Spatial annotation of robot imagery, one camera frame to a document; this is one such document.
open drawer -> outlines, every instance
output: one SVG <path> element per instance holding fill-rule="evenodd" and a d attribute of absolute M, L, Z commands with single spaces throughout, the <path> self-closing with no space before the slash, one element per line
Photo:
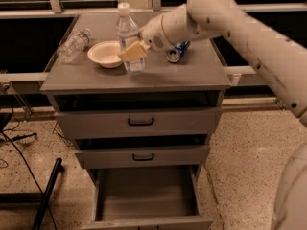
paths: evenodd
<path fill-rule="evenodd" d="M 99 170 L 93 218 L 82 229 L 207 230 L 190 166 Z"/>

paper bowl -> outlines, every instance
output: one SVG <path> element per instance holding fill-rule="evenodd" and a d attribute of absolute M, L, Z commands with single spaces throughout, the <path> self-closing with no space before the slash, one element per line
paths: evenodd
<path fill-rule="evenodd" d="M 105 68 L 115 68 L 122 64 L 117 56 L 121 51 L 118 41 L 105 41 L 91 47 L 87 53 L 90 60 Z"/>

soda can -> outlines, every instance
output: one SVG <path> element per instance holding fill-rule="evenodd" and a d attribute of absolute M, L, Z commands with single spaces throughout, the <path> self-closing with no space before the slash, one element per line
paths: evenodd
<path fill-rule="evenodd" d="M 190 46 L 190 41 L 181 42 L 180 44 L 176 45 L 173 49 L 166 52 L 166 58 L 172 63 L 179 62 L 182 59 L 184 53 L 189 48 L 189 46 Z"/>

terrazzo floor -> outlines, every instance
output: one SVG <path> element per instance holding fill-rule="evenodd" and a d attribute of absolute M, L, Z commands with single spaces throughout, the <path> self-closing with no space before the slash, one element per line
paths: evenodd
<path fill-rule="evenodd" d="M 7 128 L 15 124 L 12 120 Z M 80 229 L 91 220 L 94 187 L 74 148 L 54 132 L 55 124 L 52 112 L 40 110 L 7 135 L 37 132 L 35 139 L 16 144 L 43 189 L 56 159 L 62 158 L 64 172 L 59 174 L 50 208 L 58 229 Z M 288 111 L 226 108 L 198 180 L 201 212 L 214 221 L 211 230 L 270 229 L 279 177 L 290 155 L 304 143 L 307 129 Z M 0 192 L 37 192 L 12 145 L 0 147 L 0 159 L 8 163 L 0 169 Z M 0 167 L 6 167 L 3 161 Z M 37 206 L 0 204 L 0 229 L 31 229 Z M 48 212 L 41 229 L 54 229 Z"/>

drawer handle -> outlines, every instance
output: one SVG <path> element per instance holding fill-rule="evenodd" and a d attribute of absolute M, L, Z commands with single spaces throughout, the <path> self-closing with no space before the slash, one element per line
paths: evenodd
<path fill-rule="evenodd" d="M 148 127 L 152 126 L 154 124 L 154 118 L 151 118 L 149 122 L 144 122 L 144 123 L 136 123 L 132 121 L 130 118 L 128 118 L 128 125 L 131 127 Z"/>
<path fill-rule="evenodd" d="M 152 160 L 154 160 L 154 153 L 152 153 L 150 156 L 142 156 L 142 155 L 135 155 L 135 154 L 133 154 L 132 155 L 132 159 L 133 159 L 133 161 L 137 161 L 137 162 L 140 162 L 140 161 L 152 161 Z"/>
<path fill-rule="evenodd" d="M 143 227 L 144 228 L 144 230 L 145 229 L 150 229 L 150 228 L 152 228 L 152 229 L 156 229 L 156 230 L 160 230 L 160 227 L 159 226 L 153 226 L 153 227 Z"/>

